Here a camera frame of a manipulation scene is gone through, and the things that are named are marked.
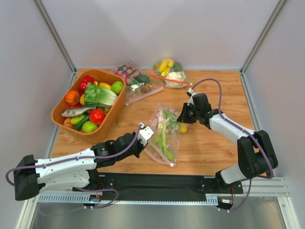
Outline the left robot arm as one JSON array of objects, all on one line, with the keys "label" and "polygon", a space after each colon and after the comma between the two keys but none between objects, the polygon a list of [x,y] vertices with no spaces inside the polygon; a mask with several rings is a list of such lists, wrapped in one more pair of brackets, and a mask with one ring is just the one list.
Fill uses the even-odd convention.
[{"label": "left robot arm", "polygon": [[133,132],[69,156],[35,159],[27,155],[13,170],[15,200],[27,200],[41,192],[62,188],[93,190],[100,183],[98,168],[113,166],[129,156],[139,157],[149,139]]}]

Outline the fake yellow lemon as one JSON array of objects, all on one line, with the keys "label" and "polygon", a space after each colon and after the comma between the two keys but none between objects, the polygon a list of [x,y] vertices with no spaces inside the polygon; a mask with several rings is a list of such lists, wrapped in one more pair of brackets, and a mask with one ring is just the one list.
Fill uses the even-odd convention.
[{"label": "fake yellow lemon", "polygon": [[187,132],[187,124],[180,124],[180,133],[186,133]]}]

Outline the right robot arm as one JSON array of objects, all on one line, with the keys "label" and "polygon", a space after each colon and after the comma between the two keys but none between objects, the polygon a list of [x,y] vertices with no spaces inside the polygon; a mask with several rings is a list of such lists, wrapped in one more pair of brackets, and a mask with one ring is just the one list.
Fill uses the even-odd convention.
[{"label": "right robot arm", "polygon": [[208,129],[216,131],[237,146],[237,164],[218,171],[212,187],[227,190],[232,185],[238,185],[242,180],[262,177],[274,177],[274,169],[278,160],[269,134],[264,131],[254,131],[245,128],[228,118],[220,109],[212,109],[207,95],[188,92],[189,101],[183,104],[183,109],[177,121],[184,124],[199,122]]}]

